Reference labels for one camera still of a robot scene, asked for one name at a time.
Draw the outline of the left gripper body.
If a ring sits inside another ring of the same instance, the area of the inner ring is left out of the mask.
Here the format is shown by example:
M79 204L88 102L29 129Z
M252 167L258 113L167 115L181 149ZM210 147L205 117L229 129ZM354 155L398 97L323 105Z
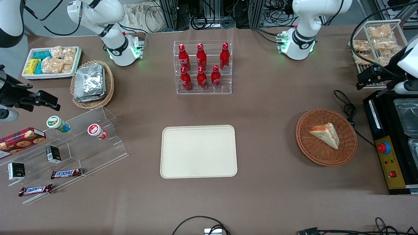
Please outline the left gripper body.
M388 64L388 70L406 78L418 78L418 46L412 42L397 52Z

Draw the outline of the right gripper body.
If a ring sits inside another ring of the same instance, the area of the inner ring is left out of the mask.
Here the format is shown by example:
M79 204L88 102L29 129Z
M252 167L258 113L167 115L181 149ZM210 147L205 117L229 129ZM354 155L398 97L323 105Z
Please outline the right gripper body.
M24 84L18 79L9 76L4 71L5 66L0 66L1 76L1 89L0 89L0 101L1 105L8 108L25 108L25 104L21 104L21 100L28 98L30 95L29 89L33 88L31 84Z

